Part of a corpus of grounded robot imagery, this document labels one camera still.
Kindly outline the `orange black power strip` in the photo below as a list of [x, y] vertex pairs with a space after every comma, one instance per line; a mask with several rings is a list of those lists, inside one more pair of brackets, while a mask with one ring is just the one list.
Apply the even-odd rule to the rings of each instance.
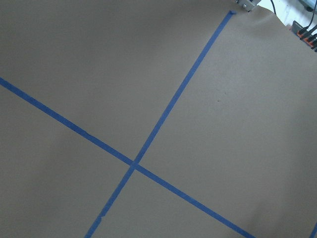
[[293, 21], [290, 31], [295, 34], [300, 41], [304, 42], [314, 52], [317, 51], [317, 26], [308, 30], [308, 27], [303, 27], [297, 21]]

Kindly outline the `aluminium frame post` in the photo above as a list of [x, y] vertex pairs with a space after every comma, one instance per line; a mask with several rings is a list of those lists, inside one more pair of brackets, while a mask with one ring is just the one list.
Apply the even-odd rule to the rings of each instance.
[[261, 2], [261, 0], [236, 0], [235, 2], [247, 12], [250, 12]]

